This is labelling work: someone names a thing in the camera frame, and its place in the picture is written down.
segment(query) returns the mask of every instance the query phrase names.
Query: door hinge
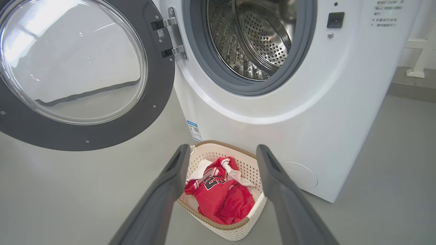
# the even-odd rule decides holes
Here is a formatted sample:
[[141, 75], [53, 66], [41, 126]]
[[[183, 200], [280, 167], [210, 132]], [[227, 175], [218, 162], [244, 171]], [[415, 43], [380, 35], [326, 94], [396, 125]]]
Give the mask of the door hinge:
[[173, 35], [171, 36], [171, 39], [173, 41], [173, 47], [176, 48], [171, 49], [171, 53], [173, 55], [180, 54], [184, 60], [187, 60], [187, 55], [185, 52], [185, 47], [183, 44], [183, 39], [180, 33], [179, 24], [177, 21], [177, 15], [176, 15], [176, 9], [174, 7], [168, 8], [168, 15], [169, 19], [167, 20], [158, 20], [151, 23], [151, 26], [153, 27], [153, 30], [159, 30], [168, 26], [171, 26], [171, 30]]

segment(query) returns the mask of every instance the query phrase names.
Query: woven basket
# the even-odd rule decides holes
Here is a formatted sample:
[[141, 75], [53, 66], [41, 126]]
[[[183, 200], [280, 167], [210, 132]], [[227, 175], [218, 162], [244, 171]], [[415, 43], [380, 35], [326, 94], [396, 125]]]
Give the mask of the woven basket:
[[239, 170], [242, 172], [242, 177], [249, 179], [251, 183], [256, 185], [254, 188], [260, 193], [260, 196], [253, 196], [255, 204], [250, 213], [240, 222], [231, 225], [216, 223], [199, 214], [195, 208], [192, 208], [187, 204], [189, 201], [187, 200], [187, 195], [185, 193], [177, 199], [177, 202], [184, 209], [186, 209], [200, 223], [209, 228], [209, 230], [230, 241], [241, 240], [250, 232], [251, 228], [253, 228], [266, 203], [262, 182], [260, 181], [256, 156], [241, 148], [215, 140], [206, 140], [191, 148], [193, 151], [191, 152], [187, 177], [197, 169], [198, 164], [202, 159], [214, 162], [219, 157], [233, 157], [236, 160]]

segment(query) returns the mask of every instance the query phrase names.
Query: basket rim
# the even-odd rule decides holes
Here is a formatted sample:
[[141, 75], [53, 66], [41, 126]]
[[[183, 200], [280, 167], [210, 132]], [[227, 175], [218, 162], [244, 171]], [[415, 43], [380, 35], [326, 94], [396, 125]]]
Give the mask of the basket rim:
[[217, 141], [217, 140], [205, 140], [205, 141], [201, 141], [200, 143], [196, 144], [195, 147], [199, 147], [199, 146], [205, 145], [205, 144], [215, 144], [215, 145], [224, 146], [224, 147], [230, 148], [232, 150], [239, 151], [240, 153], [245, 154], [245, 155], [247, 155], [247, 156], [257, 160], [255, 154], [253, 154], [253, 153], [251, 153], [251, 152], [249, 152], [247, 150], [241, 149], [239, 147], [236, 147], [234, 145], [227, 144], [227, 143], [224, 143], [224, 142], [221, 142], [221, 141]]
[[[229, 149], [232, 149], [232, 150], [235, 150], [235, 151], [239, 151], [240, 153], [245, 154], [245, 155], [247, 155], [247, 156], [257, 160], [255, 154], [253, 154], [253, 153], [251, 153], [251, 152], [249, 152], [247, 150], [241, 149], [239, 147], [236, 147], [234, 145], [227, 144], [227, 143], [224, 143], [224, 142], [221, 142], [221, 141], [217, 141], [217, 140], [205, 140], [205, 141], [202, 141], [202, 142], [196, 144], [195, 147], [199, 147], [199, 146], [205, 145], [205, 144], [215, 144], [215, 145], [224, 146], [224, 147], [227, 147]], [[219, 223], [217, 223], [217, 222], [215, 222], [215, 221], [205, 217], [204, 215], [201, 215], [198, 211], [196, 211], [193, 208], [189, 207], [180, 198], [177, 199], [177, 203], [180, 204], [180, 206], [182, 206], [184, 209], [186, 209], [186, 211], [188, 211], [189, 213], [191, 213], [195, 217], [199, 218], [204, 223], [206, 223], [206, 224], [208, 224], [208, 225], [210, 225], [210, 226], [212, 226], [212, 227], [214, 227], [216, 229], [220, 229], [220, 230], [225, 230], [225, 231], [235, 230], [235, 229], [241, 228], [242, 226], [246, 225], [250, 221], [250, 218], [245, 217], [241, 221], [239, 221], [238, 223], [234, 223], [234, 224], [231, 224], [231, 225], [222, 225], [222, 224], [219, 224]]]

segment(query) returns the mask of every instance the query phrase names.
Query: front-load washing machine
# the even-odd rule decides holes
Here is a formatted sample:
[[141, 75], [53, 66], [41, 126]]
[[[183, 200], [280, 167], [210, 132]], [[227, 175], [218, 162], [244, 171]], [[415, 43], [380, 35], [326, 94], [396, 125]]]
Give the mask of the front-load washing machine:
[[268, 145], [334, 202], [420, 3], [0, 0], [0, 130], [54, 150], [114, 146], [174, 85], [195, 140]]

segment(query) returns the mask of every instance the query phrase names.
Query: barcode sticker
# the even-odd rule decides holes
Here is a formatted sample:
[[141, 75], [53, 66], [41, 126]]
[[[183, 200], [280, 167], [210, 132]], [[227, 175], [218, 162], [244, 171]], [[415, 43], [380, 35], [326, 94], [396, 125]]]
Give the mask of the barcode sticker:
[[192, 138], [196, 141], [200, 141], [200, 142], [203, 141], [203, 139], [201, 138], [201, 135], [200, 135], [200, 130], [198, 130], [197, 124], [195, 124], [191, 121], [187, 121], [187, 122], [188, 122], [188, 127], [189, 127], [189, 130], [191, 132]]

